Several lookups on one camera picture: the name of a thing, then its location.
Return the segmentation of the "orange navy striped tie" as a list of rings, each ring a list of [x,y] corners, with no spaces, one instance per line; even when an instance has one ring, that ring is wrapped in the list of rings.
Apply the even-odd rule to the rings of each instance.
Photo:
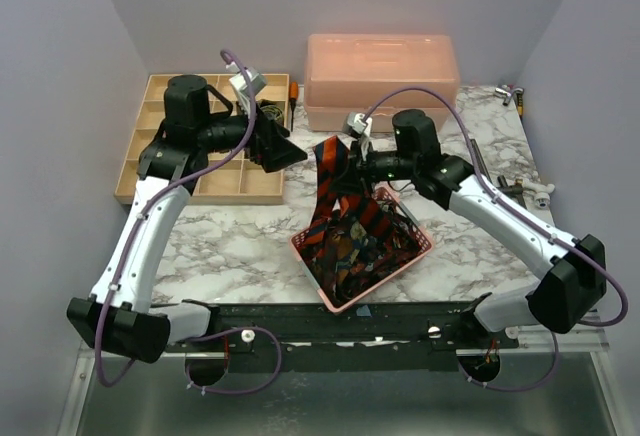
[[[331,136],[313,147],[316,160],[316,206],[302,246],[320,244],[325,235],[340,224],[358,223],[367,236],[379,245],[388,246],[393,239],[393,221],[375,200],[370,191],[349,193],[333,189],[339,176],[348,169],[348,147]]]

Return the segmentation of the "pink plastic basket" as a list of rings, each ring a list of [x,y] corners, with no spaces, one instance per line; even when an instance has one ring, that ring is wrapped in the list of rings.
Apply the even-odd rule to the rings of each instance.
[[[416,265],[433,241],[399,194],[383,185],[369,197],[319,205],[290,246],[323,304],[339,314]]]

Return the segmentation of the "pink plastic storage box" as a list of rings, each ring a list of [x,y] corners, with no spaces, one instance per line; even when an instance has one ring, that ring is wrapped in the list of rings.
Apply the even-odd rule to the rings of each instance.
[[[389,93],[426,87],[436,99],[407,91],[371,116],[374,132],[389,132],[394,113],[417,108],[441,128],[460,88],[454,46],[446,35],[313,34],[308,38],[303,103],[309,127],[338,132],[351,112],[364,113]]]

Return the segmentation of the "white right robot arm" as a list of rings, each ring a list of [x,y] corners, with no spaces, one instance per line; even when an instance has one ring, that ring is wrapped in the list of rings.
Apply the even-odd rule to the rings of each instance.
[[[396,148],[376,151],[371,124],[350,113],[343,130],[354,137],[346,171],[332,189],[361,194],[383,181],[408,180],[418,193],[466,218],[519,258],[538,283],[502,294],[483,295],[464,310],[460,335],[480,348],[507,327],[540,324],[566,334],[604,296],[606,280],[594,269],[605,263],[603,243],[578,239],[535,217],[505,197],[464,159],[442,153],[434,122],[423,111],[392,118]]]

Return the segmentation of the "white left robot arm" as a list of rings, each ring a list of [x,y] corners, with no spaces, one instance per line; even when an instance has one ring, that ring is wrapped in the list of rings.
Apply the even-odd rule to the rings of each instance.
[[[188,339],[201,351],[220,343],[222,328],[207,304],[153,307],[154,280],[178,217],[201,198],[201,182],[216,181],[214,170],[250,161],[280,173],[306,159],[259,98],[269,81],[253,68],[228,77],[151,77],[144,102],[156,116],[138,119],[123,169],[135,179],[129,215],[88,297],[72,298],[66,310],[96,353],[153,363],[174,342]]]

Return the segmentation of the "pile of patterned ties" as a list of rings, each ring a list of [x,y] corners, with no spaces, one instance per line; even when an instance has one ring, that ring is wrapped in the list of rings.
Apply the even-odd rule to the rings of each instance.
[[[378,204],[393,221],[393,239],[388,246],[367,236],[358,223],[340,224],[318,245],[302,246],[308,229],[294,238],[294,248],[305,269],[334,313],[393,279],[431,249],[431,242],[396,202]]]

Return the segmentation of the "rolled green tie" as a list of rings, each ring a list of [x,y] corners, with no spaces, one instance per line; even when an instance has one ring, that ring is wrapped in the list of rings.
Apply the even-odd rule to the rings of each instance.
[[[258,107],[260,108],[262,113],[268,116],[270,119],[273,119],[281,126],[284,125],[284,111],[276,102],[262,99],[259,101]]]

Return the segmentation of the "silver socket tool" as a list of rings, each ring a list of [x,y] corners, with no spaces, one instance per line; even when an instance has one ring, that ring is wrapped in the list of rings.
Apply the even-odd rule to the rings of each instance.
[[[507,84],[497,86],[494,90],[494,95],[502,100],[503,106],[508,106],[512,101],[519,105],[523,93],[523,88]]]

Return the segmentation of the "yellow black tool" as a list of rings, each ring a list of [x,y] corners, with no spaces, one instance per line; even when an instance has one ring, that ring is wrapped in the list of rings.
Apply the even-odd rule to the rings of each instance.
[[[519,114],[519,117],[522,118],[523,115],[524,115],[523,93],[522,92],[516,92],[514,97],[515,97],[515,104],[516,104],[517,112]]]

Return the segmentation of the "white plastic fitting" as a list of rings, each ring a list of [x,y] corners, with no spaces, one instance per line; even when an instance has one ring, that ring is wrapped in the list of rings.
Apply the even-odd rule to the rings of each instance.
[[[551,194],[555,191],[554,184],[542,184],[523,179],[521,185],[525,191],[533,194],[533,200],[537,208],[548,209],[551,203]]]

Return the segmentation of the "orange handled screwdriver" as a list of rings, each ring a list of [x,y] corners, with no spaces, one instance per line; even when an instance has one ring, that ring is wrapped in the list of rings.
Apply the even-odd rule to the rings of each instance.
[[[296,81],[292,81],[289,85],[288,101],[289,101],[289,130],[292,131],[294,127],[295,111],[299,98],[299,85]]]

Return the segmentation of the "black mounting rail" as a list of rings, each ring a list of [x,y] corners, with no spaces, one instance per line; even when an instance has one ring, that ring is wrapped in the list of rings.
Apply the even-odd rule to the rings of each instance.
[[[463,332],[463,302],[369,303],[340,314],[318,303],[219,304],[216,332],[261,328],[254,341],[239,334],[207,342],[181,341],[167,347],[196,371],[227,367],[234,373],[358,372],[429,370],[454,372],[458,356],[480,356],[488,348],[515,349],[516,337],[500,332]]]

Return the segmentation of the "aluminium extrusion frame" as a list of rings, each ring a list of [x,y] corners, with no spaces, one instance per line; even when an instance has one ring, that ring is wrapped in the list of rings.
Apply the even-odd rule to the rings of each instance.
[[[107,389],[82,350],[62,435],[623,435],[604,332],[505,332],[515,349],[429,370],[200,373],[165,352]]]

